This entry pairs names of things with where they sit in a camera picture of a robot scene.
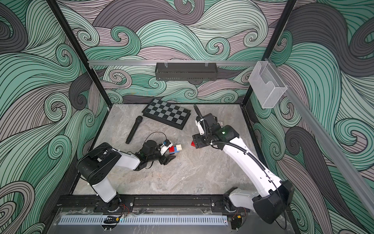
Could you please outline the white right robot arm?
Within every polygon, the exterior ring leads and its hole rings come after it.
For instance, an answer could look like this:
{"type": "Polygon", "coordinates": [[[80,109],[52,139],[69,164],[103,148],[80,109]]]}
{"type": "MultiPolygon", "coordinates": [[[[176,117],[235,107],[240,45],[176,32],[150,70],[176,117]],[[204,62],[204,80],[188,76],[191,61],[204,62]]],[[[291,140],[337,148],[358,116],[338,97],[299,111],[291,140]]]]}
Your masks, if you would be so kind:
{"type": "Polygon", "coordinates": [[[196,125],[199,133],[193,136],[195,148],[217,146],[239,165],[257,190],[234,189],[228,195],[232,205],[254,210],[268,224],[285,213],[295,191],[292,182],[280,179],[260,162],[231,126],[214,124],[204,128],[199,122],[196,125]]]}

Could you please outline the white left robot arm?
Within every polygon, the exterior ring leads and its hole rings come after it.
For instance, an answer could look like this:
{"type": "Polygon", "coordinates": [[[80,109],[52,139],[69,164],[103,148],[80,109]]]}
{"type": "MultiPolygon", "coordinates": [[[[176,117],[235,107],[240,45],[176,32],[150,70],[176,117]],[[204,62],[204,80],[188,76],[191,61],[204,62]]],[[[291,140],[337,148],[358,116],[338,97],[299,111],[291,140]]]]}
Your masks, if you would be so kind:
{"type": "Polygon", "coordinates": [[[155,161],[167,165],[175,159],[175,155],[166,155],[172,146],[168,139],[161,144],[147,140],[138,152],[125,153],[104,142],[81,158],[77,168],[103,202],[110,204],[118,199],[117,191],[108,179],[108,174],[114,167],[140,171],[155,161]]]}

